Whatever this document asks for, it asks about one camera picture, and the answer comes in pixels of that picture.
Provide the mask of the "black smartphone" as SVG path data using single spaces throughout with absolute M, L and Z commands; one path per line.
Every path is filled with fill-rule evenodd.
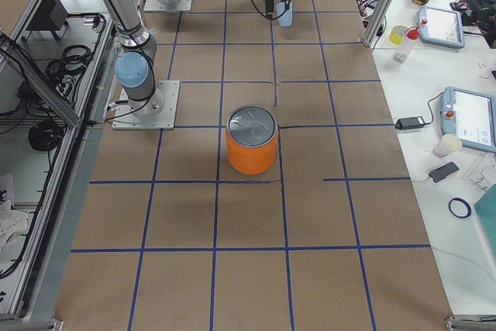
M 428 173 L 428 176 L 434 183 L 439 183 L 448 178 L 450 175 L 455 174 L 458 170 L 458 166 L 454 162 L 450 161 L 440 167 L 431 170 Z

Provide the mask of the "white paper cup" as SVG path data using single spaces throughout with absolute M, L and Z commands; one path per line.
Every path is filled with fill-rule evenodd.
M 432 153 L 438 158 L 444 158 L 451 153 L 461 150 L 463 147 L 460 138 L 453 134 L 445 134 L 433 148 Z

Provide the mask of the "light blue plastic cup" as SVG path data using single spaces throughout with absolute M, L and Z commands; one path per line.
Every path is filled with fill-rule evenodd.
M 291 7 L 286 12 L 284 11 L 284 3 L 278 2 L 276 4 L 276 19 L 279 27 L 288 28 L 292 26 L 293 20 L 293 3 L 291 3 Z

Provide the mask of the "white crumpled cloth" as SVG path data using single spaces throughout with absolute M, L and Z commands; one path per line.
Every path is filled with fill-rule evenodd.
M 13 175 L 4 174 L 1 176 L 1 251 L 28 230 L 27 213 L 14 207 Z

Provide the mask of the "far blue teach pendant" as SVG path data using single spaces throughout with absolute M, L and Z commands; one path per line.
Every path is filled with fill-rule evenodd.
M 457 50 L 465 47 L 462 19 L 457 11 L 422 5 L 418 25 L 423 43 Z

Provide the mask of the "near blue teach pendant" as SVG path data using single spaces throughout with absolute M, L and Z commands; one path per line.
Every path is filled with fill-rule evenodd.
M 447 87 L 440 109 L 442 134 L 457 136 L 464 147 L 495 153 L 495 97 Z

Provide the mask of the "orange can with grey lid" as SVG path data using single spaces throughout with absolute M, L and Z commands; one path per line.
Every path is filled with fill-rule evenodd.
M 277 121 L 256 105 L 235 109 L 226 124 L 226 145 L 231 166 L 242 174 L 262 174 L 275 162 Z

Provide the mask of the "blue teach pendant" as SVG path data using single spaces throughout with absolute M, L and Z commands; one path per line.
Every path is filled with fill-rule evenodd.
M 465 47 L 462 19 L 457 11 L 422 5 L 418 25 L 423 43 L 457 50 Z
M 447 87 L 440 109 L 442 134 L 457 136 L 464 147 L 495 153 L 495 97 Z

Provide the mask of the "black power adapter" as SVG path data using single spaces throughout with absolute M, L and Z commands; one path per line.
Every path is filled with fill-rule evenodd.
M 397 130 L 421 129 L 426 125 L 422 116 L 399 118 L 394 124 Z

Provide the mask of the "clear bottle red cap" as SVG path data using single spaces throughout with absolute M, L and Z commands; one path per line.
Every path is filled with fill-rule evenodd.
M 399 46 L 396 48 L 393 59 L 398 63 L 403 63 L 407 60 L 413 47 L 416 45 L 420 37 L 419 26 L 413 26 L 405 30 L 405 34 Z

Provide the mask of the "yellow tape roll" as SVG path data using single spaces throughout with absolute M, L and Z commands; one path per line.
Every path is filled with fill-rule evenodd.
M 396 25 L 393 26 L 391 32 L 388 35 L 388 40 L 394 44 L 395 46 L 399 46 L 403 39 L 405 38 L 405 34 L 408 30 L 407 26 Z

